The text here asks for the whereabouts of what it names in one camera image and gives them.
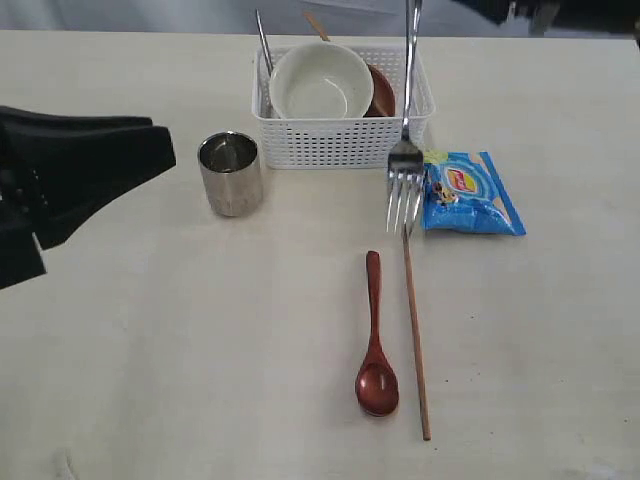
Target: fork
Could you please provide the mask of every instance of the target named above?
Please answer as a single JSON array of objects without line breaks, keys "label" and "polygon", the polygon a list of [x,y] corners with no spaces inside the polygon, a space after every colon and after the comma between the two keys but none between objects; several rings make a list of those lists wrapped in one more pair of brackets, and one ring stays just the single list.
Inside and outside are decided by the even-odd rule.
[{"label": "fork", "polygon": [[402,133],[400,141],[389,152],[387,163],[387,231],[398,231],[400,211],[404,210],[403,225],[411,235],[422,202],[424,181],[424,159],[422,152],[409,136],[409,113],[411,111],[411,93],[413,91],[413,67],[418,43],[418,26],[422,0],[407,0],[407,33],[404,85],[404,108],[402,111]]}]

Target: basket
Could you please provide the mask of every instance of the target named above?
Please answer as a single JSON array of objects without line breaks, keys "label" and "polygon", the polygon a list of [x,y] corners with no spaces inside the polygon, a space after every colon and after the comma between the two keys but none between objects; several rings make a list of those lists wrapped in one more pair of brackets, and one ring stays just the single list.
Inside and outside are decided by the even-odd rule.
[{"label": "basket", "polygon": [[[292,47],[273,48],[274,64]],[[396,97],[396,113],[404,98],[404,46],[350,46],[389,80]],[[414,71],[411,139],[423,146],[427,119],[435,111],[420,57]],[[262,154],[271,168],[372,168],[387,165],[391,148],[400,139],[401,117],[339,120],[280,119],[269,103],[269,75],[262,51],[255,56],[252,111],[260,123]]]}]

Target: table surface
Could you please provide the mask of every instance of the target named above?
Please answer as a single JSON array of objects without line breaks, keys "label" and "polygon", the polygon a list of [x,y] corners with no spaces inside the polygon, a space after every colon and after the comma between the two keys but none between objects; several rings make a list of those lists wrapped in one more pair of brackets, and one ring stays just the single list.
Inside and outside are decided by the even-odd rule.
[{"label": "table surface", "polygon": [[[412,238],[430,443],[384,172],[266,171],[255,214],[210,212],[196,149],[257,137],[257,46],[0,32],[0,103],[149,115],[178,161],[0,291],[0,478],[51,479],[60,447],[79,480],[639,478],[635,43],[420,39],[430,138],[492,152],[528,229]],[[369,249],[400,385],[386,419],[353,393]]]}]

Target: metal cup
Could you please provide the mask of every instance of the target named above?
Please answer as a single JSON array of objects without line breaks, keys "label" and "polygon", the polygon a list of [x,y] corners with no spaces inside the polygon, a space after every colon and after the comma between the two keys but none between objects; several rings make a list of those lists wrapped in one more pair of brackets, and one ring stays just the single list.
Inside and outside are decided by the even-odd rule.
[{"label": "metal cup", "polygon": [[211,208],[239,217],[262,201],[258,146],[237,132],[216,133],[198,149],[198,162]]}]

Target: blue snack packet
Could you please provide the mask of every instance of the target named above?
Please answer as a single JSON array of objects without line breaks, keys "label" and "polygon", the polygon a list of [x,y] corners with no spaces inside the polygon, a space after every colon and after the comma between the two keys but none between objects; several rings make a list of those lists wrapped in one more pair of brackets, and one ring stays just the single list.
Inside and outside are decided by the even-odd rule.
[{"label": "blue snack packet", "polygon": [[487,152],[425,153],[422,227],[524,235],[524,225]]}]

